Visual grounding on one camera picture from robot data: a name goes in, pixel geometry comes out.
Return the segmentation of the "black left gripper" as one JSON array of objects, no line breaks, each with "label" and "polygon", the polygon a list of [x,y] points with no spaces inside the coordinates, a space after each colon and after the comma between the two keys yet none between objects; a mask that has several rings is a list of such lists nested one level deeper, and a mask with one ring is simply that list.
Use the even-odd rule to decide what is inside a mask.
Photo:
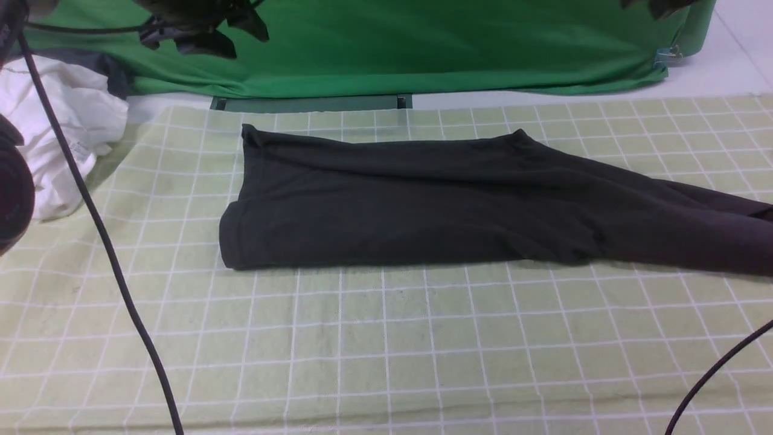
[{"label": "black left gripper", "polygon": [[237,58],[234,42],[218,28],[227,27],[269,42],[267,25],[257,14],[262,1],[135,1],[151,16],[138,30],[139,42],[157,50],[171,40],[183,55]]}]

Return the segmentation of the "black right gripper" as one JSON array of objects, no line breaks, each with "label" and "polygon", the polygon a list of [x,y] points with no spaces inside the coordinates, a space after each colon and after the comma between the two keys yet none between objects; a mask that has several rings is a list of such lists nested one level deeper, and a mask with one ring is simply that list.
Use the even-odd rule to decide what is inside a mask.
[{"label": "black right gripper", "polygon": [[660,19],[668,18],[669,16],[673,15],[677,11],[681,11],[682,9],[689,8],[691,5],[693,5],[696,2],[698,1],[696,0],[646,0],[646,1],[621,0],[621,8],[629,8],[634,4],[643,3],[647,5],[647,10],[649,11],[649,14],[652,17],[652,19],[660,20]]}]

